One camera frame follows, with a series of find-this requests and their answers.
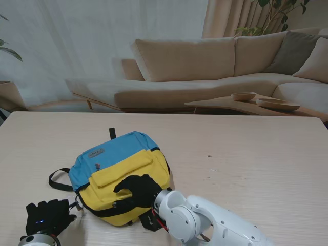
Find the backpack label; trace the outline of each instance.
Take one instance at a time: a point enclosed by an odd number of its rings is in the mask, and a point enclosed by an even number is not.
[[[95,157],[97,155],[100,155],[101,153],[105,152],[104,148],[97,149],[89,154],[89,158]]]

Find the black backpack strap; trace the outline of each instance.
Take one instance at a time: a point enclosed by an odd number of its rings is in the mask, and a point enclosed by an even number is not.
[[[116,138],[115,128],[112,127],[109,129],[109,135],[111,136],[111,140]]]
[[[53,175],[58,172],[58,171],[63,171],[63,172],[66,172],[68,173],[70,171],[69,168],[61,168],[55,172],[53,172],[52,174],[50,174],[49,176],[49,185],[54,188],[54,189],[57,189],[57,190],[61,190],[61,191],[73,191],[73,187],[72,186],[69,186],[68,184],[63,184],[63,183],[57,183],[55,181],[52,181],[52,177]]]
[[[153,215],[152,210],[148,210],[144,214],[139,216],[142,226],[150,231],[156,232],[161,229],[162,226],[157,222],[156,217]]]

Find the backpack handle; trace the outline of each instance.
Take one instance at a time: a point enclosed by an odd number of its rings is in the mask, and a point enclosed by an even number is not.
[[[69,186],[68,184],[63,184],[63,183],[57,183],[55,181],[52,180],[52,177],[53,175],[58,172],[58,171],[63,171],[63,172],[66,172],[68,173],[70,171],[69,168],[61,168],[61,169],[58,169],[57,171],[54,171],[52,174],[50,174],[49,176],[49,185],[54,188],[54,189],[57,189],[57,190],[61,190],[61,191],[73,191],[73,187],[72,186]]]

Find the beige curtain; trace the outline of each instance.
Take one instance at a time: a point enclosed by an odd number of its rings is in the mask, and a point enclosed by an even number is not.
[[[233,37],[238,27],[262,27],[269,5],[264,8],[251,0],[209,0],[202,38]],[[281,21],[270,24],[272,33],[281,30]]]

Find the light wood tabletop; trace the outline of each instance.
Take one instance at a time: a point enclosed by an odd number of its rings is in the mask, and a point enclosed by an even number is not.
[[[74,197],[48,176],[83,151],[131,131],[161,148],[175,189],[256,224],[280,246],[327,245],[328,130],[313,117],[15,112],[0,126],[0,245],[25,235],[25,206]],[[62,246],[179,245],[138,222],[117,228],[86,211]]]
[[[218,108],[218,109],[236,110],[249,115],[317,117],[321,119],[323,123],[328,123],[328,114],[315,111],[312,109],[308,109],[302,106],[298,110],[291,111],[291,112],[263,108],[256,104],[256,100],[259,98],[272,98],[272,97],[262,96],[257,94],[252,100],[249,101],[233,101],[230,96],[224,96],[224,97],[218,97],[218,98],[203,100],[203,101],[187,102],[185,103],[185,105],[196,107],[194,113],[197,113],[199,108]]]

